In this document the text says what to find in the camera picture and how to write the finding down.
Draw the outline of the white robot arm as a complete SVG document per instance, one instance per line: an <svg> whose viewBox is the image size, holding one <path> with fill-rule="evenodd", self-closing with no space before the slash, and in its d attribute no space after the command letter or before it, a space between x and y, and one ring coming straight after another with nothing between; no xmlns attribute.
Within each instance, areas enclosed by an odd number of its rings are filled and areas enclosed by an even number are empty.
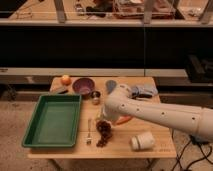
<svg viewBox="0 0 213 171"><path fill-rule="evenodd" d="M129 115L213 142L213 109L138 101L131 95L127 84L118 84L104 100L104 118L115 123L120 115Z"/></svg>

